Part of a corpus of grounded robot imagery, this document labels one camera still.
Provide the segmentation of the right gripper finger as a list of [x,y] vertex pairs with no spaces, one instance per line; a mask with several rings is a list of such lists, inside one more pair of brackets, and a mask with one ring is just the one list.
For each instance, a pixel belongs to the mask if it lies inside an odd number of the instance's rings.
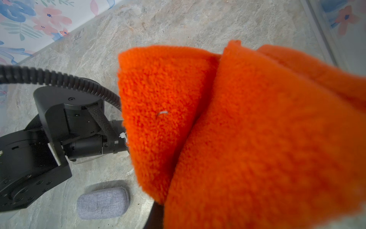
[[164,226],[164,206],[154,202],[144,229],[163,229]]

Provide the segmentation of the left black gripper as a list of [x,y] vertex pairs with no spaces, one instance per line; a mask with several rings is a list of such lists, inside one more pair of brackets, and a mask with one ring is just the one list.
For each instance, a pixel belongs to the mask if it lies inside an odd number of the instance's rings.
[[38,114],[1,137],[2,212],[25,209],[71,178],[70,161],[127,150],[126,130],[106,118],[103,99],[53,86],[33,97]]

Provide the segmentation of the purple eyeglass case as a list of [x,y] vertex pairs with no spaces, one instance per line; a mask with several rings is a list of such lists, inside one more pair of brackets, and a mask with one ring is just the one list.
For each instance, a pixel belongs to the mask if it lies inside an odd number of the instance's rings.
[[77,199],[76,208],[81,219],[111,219],[125,214],[129,202],[127,189],[116,187],[81,195]]

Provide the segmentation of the orange microfiber cloth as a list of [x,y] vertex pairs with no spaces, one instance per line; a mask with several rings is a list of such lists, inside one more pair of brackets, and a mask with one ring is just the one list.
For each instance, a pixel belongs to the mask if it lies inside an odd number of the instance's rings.
[[164,229],[309,229],[366,203],[366,79],[230,41],[119,54],[128,147]]

